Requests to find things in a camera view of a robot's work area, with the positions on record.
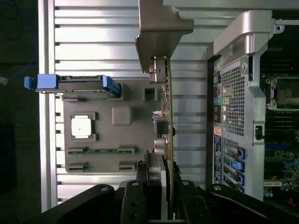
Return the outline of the grey parts rack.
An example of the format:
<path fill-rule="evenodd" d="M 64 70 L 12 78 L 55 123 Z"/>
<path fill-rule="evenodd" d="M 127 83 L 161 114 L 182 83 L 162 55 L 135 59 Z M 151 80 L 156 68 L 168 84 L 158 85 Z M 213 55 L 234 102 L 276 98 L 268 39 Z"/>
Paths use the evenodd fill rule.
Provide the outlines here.
<path fill-rule="evenodd" d="M 121 80 L 120 98 L 64 100 L 64 168 L 58 180 L 66 184 L 92 185 L 100 181 L 120 182 L 132 176 L 137 164 L 154 148 L 158 135 L 154 114 L 162 108 L 162 88 L 146 80 Z M 87 115 L 92 135 L 76 139 L 71 135 L 71 119 Z M 132 150 L 133 154 L 81 154 L 68 151 L 92 149 Z"/>

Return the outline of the CPU socket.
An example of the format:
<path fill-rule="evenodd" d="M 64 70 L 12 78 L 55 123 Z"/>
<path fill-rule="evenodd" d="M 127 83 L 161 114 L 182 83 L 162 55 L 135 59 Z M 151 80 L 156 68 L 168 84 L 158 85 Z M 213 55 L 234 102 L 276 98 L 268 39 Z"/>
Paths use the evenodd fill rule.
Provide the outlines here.
<path fill-rule="evenodd" d="M 266 108 L 272 111 L 299 111 L 299 76 L 267 78 Z"/>

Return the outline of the green RAM stick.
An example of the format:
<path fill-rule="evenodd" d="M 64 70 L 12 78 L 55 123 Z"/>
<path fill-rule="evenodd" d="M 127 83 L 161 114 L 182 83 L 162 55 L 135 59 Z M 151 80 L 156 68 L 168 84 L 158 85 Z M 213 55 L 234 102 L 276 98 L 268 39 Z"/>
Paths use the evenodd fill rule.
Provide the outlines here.
<path fill-rule="evenodd" d="M 118 149 L 88 149 L 83 151 L 68 151 L 70 155 L 81 155 L 81 154 L 133 154 L 132 150 L 118 150 Z"/>

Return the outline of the green motherboard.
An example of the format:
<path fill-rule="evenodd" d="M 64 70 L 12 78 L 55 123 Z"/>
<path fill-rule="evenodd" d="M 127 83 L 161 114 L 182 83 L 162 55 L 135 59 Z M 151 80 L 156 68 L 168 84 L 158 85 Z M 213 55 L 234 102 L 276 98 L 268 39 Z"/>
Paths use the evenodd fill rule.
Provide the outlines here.
<path fill-rule="evenodd" d="M 267 78 L 299 76 L 299 57 L 263 56 L 260 88 Z M 299 111 L 272 111 L 265 115 L 264 198 L 299 208 Z"/>

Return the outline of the open grey PC case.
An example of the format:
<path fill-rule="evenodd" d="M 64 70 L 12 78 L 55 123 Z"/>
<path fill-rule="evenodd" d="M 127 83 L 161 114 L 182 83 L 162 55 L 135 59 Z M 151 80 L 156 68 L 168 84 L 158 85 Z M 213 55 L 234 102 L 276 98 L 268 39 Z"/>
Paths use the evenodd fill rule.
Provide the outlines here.
<path fill-rule="evenodd" d="M 241 13 L 207 48 L 209 184 L 264 198 L 266 96 L 263 56 L 299 57 L 299 10 Z"/>

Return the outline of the hard disk in blue caddy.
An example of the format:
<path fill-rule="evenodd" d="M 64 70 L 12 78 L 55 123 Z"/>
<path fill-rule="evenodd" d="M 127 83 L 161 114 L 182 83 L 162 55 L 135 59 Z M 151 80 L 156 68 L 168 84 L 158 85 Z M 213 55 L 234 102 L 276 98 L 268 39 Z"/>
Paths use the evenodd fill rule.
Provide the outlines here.
<path fill-rule="evenodd" d="M 61 94 L 64 99 L 71 100 L 121 97 L 121 85 L 106 75 L 85 77 L 38 74 L 36 78 L 25 77 L 24 87 L 43 94 Z"/>

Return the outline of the silver CPU chip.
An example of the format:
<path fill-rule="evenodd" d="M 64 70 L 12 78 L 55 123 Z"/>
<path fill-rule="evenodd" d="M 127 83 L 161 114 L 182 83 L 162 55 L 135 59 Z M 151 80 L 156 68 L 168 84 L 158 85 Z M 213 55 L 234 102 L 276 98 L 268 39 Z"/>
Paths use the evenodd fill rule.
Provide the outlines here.
<path fill-rule="evenodd" d="M 75 115 L 71 119 L 71 135 L 76 138 L 89 138 L 92 135 L 92 120 L 87 115 Z"/>

